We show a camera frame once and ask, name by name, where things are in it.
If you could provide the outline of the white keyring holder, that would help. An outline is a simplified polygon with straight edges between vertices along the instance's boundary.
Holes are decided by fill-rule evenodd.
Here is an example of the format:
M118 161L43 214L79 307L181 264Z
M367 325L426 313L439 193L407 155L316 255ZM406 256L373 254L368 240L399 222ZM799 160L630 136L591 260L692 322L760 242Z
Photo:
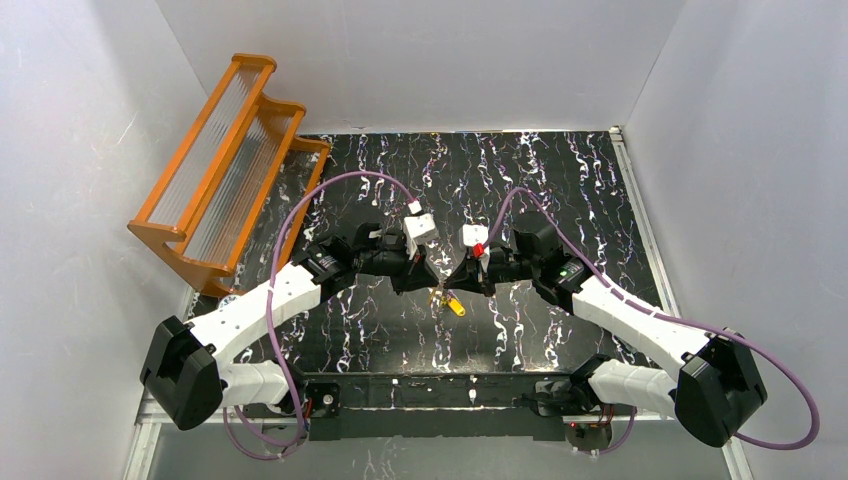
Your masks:
M451 295L449 291L446 291L441 287L437 287L430 290L428 303L433 311L440 311L448 306L450 298Z

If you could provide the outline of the yellow tagged key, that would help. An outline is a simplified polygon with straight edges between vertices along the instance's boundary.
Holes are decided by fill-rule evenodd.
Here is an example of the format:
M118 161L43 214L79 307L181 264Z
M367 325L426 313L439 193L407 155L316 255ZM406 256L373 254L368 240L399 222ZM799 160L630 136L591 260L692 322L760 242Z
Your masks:
M447 307L458 317L464 317L466 310L463 304L455 297L451 297L446 301Z

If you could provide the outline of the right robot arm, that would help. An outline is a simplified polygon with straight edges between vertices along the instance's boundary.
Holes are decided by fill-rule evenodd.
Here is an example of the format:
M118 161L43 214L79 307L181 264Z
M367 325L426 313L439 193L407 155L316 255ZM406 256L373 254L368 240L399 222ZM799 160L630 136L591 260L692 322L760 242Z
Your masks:
M767 401L751 350L700 328L662 319L662 310L627 293L573 252L545 215L519 216L514 246L466 224L466 249L445 286L491 297L499 284L528 280L550 305L615 335L652 361L644 367L597 354L573 371L564 393L543 394L573 408L622 404L676 419L700 442L721 447Z

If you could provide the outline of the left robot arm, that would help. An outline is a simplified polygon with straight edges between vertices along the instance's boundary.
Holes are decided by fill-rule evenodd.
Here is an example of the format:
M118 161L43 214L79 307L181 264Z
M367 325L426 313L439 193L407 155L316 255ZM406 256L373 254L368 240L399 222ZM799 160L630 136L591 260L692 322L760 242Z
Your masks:
M398 294L436 287L439 279L427 263L425 246L437 236L430 214L404 218L399 230L368 222L325 235L229 304L189 323L175 316L163 320L154 330L140 381L181 430L203 424L222 407L295 399L278 363L237 364L235 355L351 287L360 274L389 278Z

